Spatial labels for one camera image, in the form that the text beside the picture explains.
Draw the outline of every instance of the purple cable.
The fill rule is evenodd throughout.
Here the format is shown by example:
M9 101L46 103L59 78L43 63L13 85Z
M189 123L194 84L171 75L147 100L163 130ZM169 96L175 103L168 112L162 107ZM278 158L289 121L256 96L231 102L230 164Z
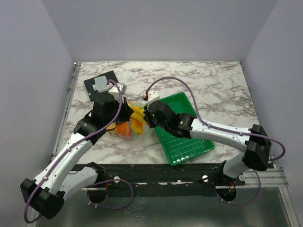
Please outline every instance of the purple cable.
M122 97L122 94L121 94L121 91L119 89L119 86L116 82L114 82L113 80L109 79L107 81L108 83L112 83L114 86L116 86L117 90L118 90L118 93L119 93L119 107L118 107L118 111L117 113L115 114L114 118L106 125L104 126L102 129L99 129L98 131L95 131L94 133L92 134L89 134L88 136L80 139L79 141L73 143L68 149L66 149L63 154L55 161L55 163L53 164L53 166L49 169L49 171L45 174L46 177L48 177L52 171L56 168L56 166L58 165L58 163L64 158L64 156L69 152L69 149L73 149L75 146L79 145L80 143L82 143L83 141L89 139L90 137L100 133L101 131L105 130L109 125L111 125L113 122L116 121L116 118L118 117L120 111L121 111L121 108L122 108L122 100L123 100L123 97ZM38 189L41 187L41 185L45 182L45 179L42 179L41 182L37 185L37 187L33 190L33 192L30 194L26 204L25 204L25 209L24 209L24 214L23 214L23 217L24 217L24 221L28 224L31 224L31 223L34 223L35 221L37 221L39 218L41 218L41 214L39 214L39 216L37 218L35 218L34 220L28 220L27 218L27 211L28 211L28 207L29 207L29 204L31 202L31 200L33 199L35 193L38 191Z
M120 207L108 207L108 206L99 205L97 203L93 203L92 201L90 201L89 194L88 194L87 195L87 199L89 200L89 203L93 204L93 205L95 205L97 207L101 207L101 208L105 208L105 209L110 209L110 210L122 209L124 207L127 207L129 204L131 204L131 202L133 201L134 192L133 192L133 188L132 188L131 184L129 182L127 182L126 180L123 180L123 179L110 179L110 180L94 183L91 186L96 186L96 185L99 185L99 184L108 183L108 182L112 182L112 181L122 181L122 182L125 182L129 186L129 188L131 189L131 197L130 197L129 201L125 205L120 206Z
M259 188L258 188L258 193L257 193L257 195L256 195L252 200L250 200L250 201L248 201L248 202L244 202L244 203L234 203L234 202L228 202L228 201L222 199L221 196L220 196L219 194L217 194L217 196L220 198L220 200L221 200L222 202L227 203L227 204L229 204L229 205L234 205L234 206L243 206L243 205L248 205L248 204L253 203L253 202L256 201L256 200L259 198L259 196L261 195L261 189L262 189L260 177L259 177L258 173L257 173L255 170L254 170L254 172L255 172L255 174L257 175L257 179L258 179L258 182L259 182Z
M197 106L197 103L196 103L196 99L195 99L195 96L194 96L192 90L191 90L190 87L187 85L187 83L185 83L184 81L182 81L182 80L179 79L179 78L176 78L176 77L162 77L162 78L160 78L160 79L157 79L156 81L154 81L154 82L147 88L147 90L146 90L146 95L147 95L148 91L151 89L151 87L154 86L155 83L157 83L157 82L159 82L160 80L163 80L163 79L175 79L175 80L181 82L182 84L184 84L184 85L186 86L186 88L187 88L188 91L190 92L190 95L191 95L191 97L192 97L192 99L193 99L193 102L194 102L194 105L195 105L195 110L196 110L196 113L197 113L197 117L198 117L198 119L200 120L200 122L202 122L203 124L205 124L206 126L208 126L208 127L210 127L210 128L214 128L214 129L217 129L217 130L220 130L220 131L224 131L224 132L228 132L228 133L233 133L233 134L238 134L238 135L240 135L240 132L239 132L239 131L234 131L234 130L230 130L230 129L225 129L225 128L221 128L221 127L214 126L214 125L210 125L210 126L209 126L209 124L208 124L207 122L205 122L205 121L201 118L201 116L200 116L200 114L199 114L199 109L198 109L198 106ZM268 137L268 136L263 136L263 135L259 135L259 134L255 134L255 133L248 133L248 132L243 132L242 135L260 137L260 138L264 138L264 139L267 139L267 140L271 140L271 141L273 141L273 142L279 144L279 145L282 147L282 154L279 155L278 157L275 157L275 158L270 159L269 161L278 160L278 159L282 158L282 157L285 155L285 153L286 153L286 148L285 148L284 144L283 144L282 142L280 142L280 141L274 139L274 138L270 138L270 137Z

